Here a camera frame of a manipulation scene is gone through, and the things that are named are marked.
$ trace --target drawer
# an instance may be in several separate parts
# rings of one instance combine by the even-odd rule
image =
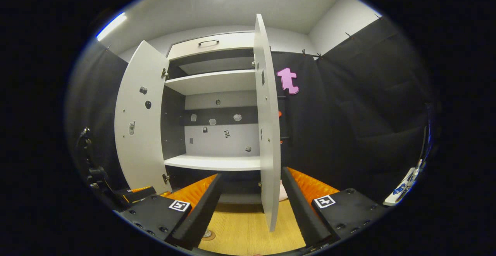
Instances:
[[[254,39],[254,32],[238,32],[188,40],[172,45],[167,59],[174,60],[212,51],[253,48]]]

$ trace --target black curtain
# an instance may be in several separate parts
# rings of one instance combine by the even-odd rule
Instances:
[[[429,77],[408,39],[386,18],[314,60],[272,53],[274,70],[296,73],[295,95],[279,107],[282,166],[382,203],[418,162],[431,102]]]
[[[76,63],[65,99],[65,132],[72,158],[82,178],[88,175],[76,155],[76,141],[84,127],[91,131],[94,161],[103,166],[114,190],[128,188],[122,174],[114,138],[117,93],[127,62],[96,39],[89,42]]]

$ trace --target white wall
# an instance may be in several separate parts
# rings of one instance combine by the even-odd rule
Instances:
[[[308,34],[315,49],[324,54],[381,16],[359,0],[338,0]]]
[[[276,28],[266,29],[272,51],[301,52],[302,49],[305,49],[305,53],[317,54],[317,51],[308,35]],[[162,37],[147,40],[147,42],[158,51],[160,51],[162,54],[167,55],[170,46],[177,42],[193,39],[196,37],[208,36],[216,33],[253,30],[255,30],[255,26],[209,26],[205,28],[197,28],[171,33]],[[131,56],[133,56],[134,51],[136,51],[136,48],[138,48],[138,46],[124,51],[123,53],[119,54],[119,57],[126,60],[126,62],[129,62],[129,60],[131,60]]]

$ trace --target fluorescent light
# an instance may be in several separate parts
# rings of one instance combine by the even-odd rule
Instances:
[[[98,35],[96,35],[96,39],[98,41],[101,41],[105,36],[112,32],[112,30],[119,26],[119,24],[125,21],[125,19],[127,19],[127,17],[124,15],[124,13],[119,14],[115,19],[113,19],[113,21],[110,21],[110,23],[107,24],[107,26],[105,26],[105,28],[103,28],[103,30],[98,33]]]

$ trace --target white cabinet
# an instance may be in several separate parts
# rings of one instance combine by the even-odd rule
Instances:
[[[186,76],[165,81],[163,69],[169,71],[179,62],[186,65]],[[246,64],[250,67],[239,69]],[[119,88],[115,141],[131,188],[170,190],[174,180],[165,184],[162,179],[166,166],[184,171],[259,170],[267,226],[274,231],[281,170],[279,115],[262,16],[255,17],[255,32],[180,42],[167,58],[142,42]]]
[[[169,60],[143,41],[127,65],[115,103],[115,147],[122,173],[131,189],[153,186],[156,192],[171,191],[162,175],[160,128],[162,92]],[[144,86],[146,94],[140,93]]]

